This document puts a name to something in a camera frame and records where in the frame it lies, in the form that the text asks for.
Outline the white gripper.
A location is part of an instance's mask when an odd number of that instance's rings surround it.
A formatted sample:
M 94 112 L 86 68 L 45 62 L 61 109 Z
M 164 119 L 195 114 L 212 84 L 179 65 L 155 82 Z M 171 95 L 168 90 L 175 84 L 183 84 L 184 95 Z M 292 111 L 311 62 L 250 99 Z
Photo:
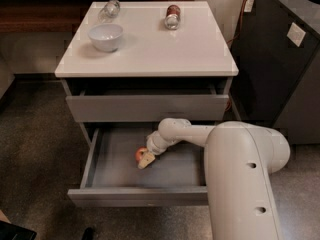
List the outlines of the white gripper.
M 175 145 L 176 143 L 176 140 L 166 140 L 158 131 L 154 131 L 147 136 L 146 147 L 149 152 L 144 152 L 142 154 L 142 157 L 138 162 L 138 168 L 145 169 L 155 160 L 154 155 L 161 155 L 169 147 Z

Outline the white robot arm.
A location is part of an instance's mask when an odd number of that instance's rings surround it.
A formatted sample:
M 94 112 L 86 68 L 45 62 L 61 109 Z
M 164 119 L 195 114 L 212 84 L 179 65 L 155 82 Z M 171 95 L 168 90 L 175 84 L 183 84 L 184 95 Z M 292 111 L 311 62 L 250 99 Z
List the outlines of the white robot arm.
M 210 126 L 166 118 L 136 151 L 138 167 L 181 141 L 204 149 L 213 240 L 284 240 L 269 179 L 290 158 L 279 131 L 240 121 Z

